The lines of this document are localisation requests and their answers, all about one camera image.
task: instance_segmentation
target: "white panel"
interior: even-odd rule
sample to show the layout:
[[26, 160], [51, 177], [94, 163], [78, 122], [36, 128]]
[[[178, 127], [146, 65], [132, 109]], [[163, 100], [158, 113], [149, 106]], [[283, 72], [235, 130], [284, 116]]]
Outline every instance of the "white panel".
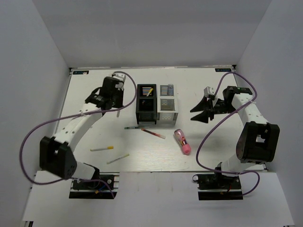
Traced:
[[[201, 171], [196, 163], [196, 151], [204, 136], [222, 119], [224, 114], [216, 115], [209, 124], [191, 121], [190, 118], [199, 113], [189, 111], [202, 99], [206, 86], [217, 87], [223, 73], [214, 69], [123, 69], [129, 73], [137, 84], [174, 84], [178, 95], [178, 119], [174, 127], [161, 127], [149, 130], [166, 136], [160, 139], [141, 130], [125, 130], [124, 127], [136, 126], [135, 102], [120, 113], [107, 113], [87, 131], [74, 155], [78, 161], [88, 163], [105, 172], [120, 171]], [[102, 86], [105, 76], [115, 70], [90, 70], [88, 75], [72, 75], [71, 83], [64, 104], [63, 116], [75, 114], [82, 107], [84, 100], [96, 87]], [[223, 98], [222, 91], [228, 86], [235, 86], [232, 75], [227, 76], [219, 90], [218, 97]], [[129, 79], [125, 81], [123, 104], [127, 104], [134, 96], [134, 86]], [[60, 123], [59, 129], [66, 126], [66, 121]], [[181, 148], [173, 137], [175, 129], [181, 128], [187, 142], [192, 148], [192, 154], [183, 155]], [[208, 167], [215, 168], [219, 162], [227, 160], [235, 154], [236, 144], [243, 126], [238, 115], [232, 116], [222, 124], [206, 141], [200, 153], [200, 161]], [[90, 152], [91, 148], [114, 146], [112, 150]], [[120, 156], [129, 153], [130, 156], [107, 165]]]
[[272, 1], [237, 70], [255, 85], [263, 116], [280, 127], [276, 156], [268, 166], [277, 172], [296, 226], [303, 226], [302, 12], [303, 1]]
[[[240, 201], [199, 201], [195, 173], [121, 173], [114, 200], [69, 199], [71, 181], [34, 186], [24, 220], [35, 227], [282, 227], [292, 217], [275, 173]], [[39, 171], [37, 180], [53, 175]], [[256, 182], [241, 175], [243, 191]]]
[[[0, 226], [19, 226], [30, 183], [18, 152], [37, 124], [57, 117], [68, 85], [68, 68], [31, 0], [0, 3]], [[33, 133], [25, 145], [30, 176], [38, 169], [39, 142], [55, 124]]]
[[270, 0], [33, 0], [69, 67], [236, 64]]

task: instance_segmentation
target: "white wall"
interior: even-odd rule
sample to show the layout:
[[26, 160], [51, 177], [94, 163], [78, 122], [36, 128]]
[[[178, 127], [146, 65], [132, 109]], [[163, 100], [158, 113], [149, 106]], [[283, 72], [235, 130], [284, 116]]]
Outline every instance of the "white wall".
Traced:
[[238, 63], [262, 114], [280, 127], [277, 172], [296, 226], [303, 226], [303, 1], [273, 0]]
[[33, 0], [69, 67], [236, 64], [271, 0]]
[[[30, 129], [59, 115], [69, 70], [31, 0], [2, 0], [0, 31], [0, 226], [17, 227], [30, 188], [18, 150]], [[26, 145], [31, 176], [39, 141], [52, 131], [45, 126]]]

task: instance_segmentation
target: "pink bottle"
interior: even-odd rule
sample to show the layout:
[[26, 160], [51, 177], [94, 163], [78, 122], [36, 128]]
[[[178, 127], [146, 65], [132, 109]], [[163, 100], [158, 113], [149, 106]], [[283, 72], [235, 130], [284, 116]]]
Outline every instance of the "pink bottle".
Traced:
[[182, 148], [182, 152], [185, 155], [189, 155], [191, 152], [190, 145], [186, 142], [185, 135], [181, 129], [177, 129], [174, 131], [174, 136], [176, 140], [179, 142]]

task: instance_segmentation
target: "pink bottle cap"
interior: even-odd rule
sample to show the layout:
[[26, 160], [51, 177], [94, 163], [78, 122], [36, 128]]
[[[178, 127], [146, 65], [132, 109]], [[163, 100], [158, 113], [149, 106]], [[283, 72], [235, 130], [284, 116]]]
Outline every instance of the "pink bottle cap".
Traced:
[[182, 151], [183, 151], [183, 154], [189, 155], [190, 152], [191, 152], [190, 145], [189, 144], [185, 144], [184, 146], [182, 146]]

